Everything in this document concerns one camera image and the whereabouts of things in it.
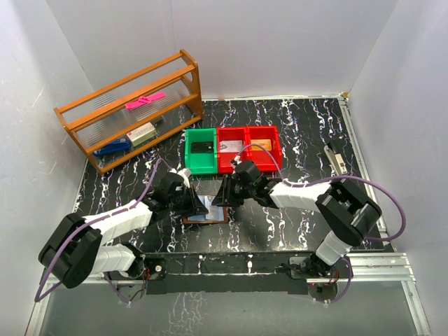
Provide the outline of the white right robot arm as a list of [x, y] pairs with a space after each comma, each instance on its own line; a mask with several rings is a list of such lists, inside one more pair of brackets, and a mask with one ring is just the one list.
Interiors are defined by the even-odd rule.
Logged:
[[293, 187], [280, 178], [267, 177], [250, 160], [235, 166], [233, 174], [224, 175], [212, 204], [239, 207], [246, 199], [262, 207], [304, 209], [322, 215], [330, 232], [309, 257], [286, 266], [293, 273], [322, 278], [335, 272], [337, 262], [361, 245], [382, 215], [379, 206], [348, 178]]

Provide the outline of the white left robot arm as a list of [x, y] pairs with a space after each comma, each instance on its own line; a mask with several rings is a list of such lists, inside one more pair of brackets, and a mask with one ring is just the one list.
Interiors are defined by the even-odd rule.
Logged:
[[143, 276], [143, 253], [129, 242], [109, 242], [133, 230], [147, 228], [170, 213], [182, 218], [206, 215], [186, 170], [168, 172], [143, 198], [94, 216], [63, 217], [38, 255], [66, 288], [75, 288], [91, 274], [119, 272], [129, 279]]

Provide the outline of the brown leather card holder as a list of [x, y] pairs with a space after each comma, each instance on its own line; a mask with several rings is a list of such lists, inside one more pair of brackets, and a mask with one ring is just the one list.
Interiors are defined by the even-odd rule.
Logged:
[[210, 225], [228, 223], [228, 208], [224, 206], [214, 206], [213, 197], [210, 195], [200, 195], [199, 200], [208, 210], [207, 214], [197, 214], [183, 219], [186, 224]]

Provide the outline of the silver card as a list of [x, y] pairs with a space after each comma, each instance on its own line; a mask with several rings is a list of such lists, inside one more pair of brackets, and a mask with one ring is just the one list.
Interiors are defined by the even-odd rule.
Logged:
[[204, 196], [204, 205], [209, 210], [209, 213], [205, 215], [205, 219], [211, 222], [218, 222], [225, 220], [224, 208], [221, 206], [215, 206], [212, 204], [214, 197], [210, 195]]

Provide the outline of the dark card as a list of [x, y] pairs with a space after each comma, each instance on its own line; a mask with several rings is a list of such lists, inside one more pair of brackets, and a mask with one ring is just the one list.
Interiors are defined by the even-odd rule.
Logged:
[[213, 153], [214, 143], [212, 141], [192, 142], [190, 145], [190, 152], [192, 154]]

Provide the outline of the gold card with magnetic stripe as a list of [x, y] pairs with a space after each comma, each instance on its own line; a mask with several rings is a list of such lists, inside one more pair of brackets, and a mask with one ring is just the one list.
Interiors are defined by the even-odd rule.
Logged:
[[252, 139], [251, 149], [253, 151], [271, 151], [272, 141], [270, 139]]

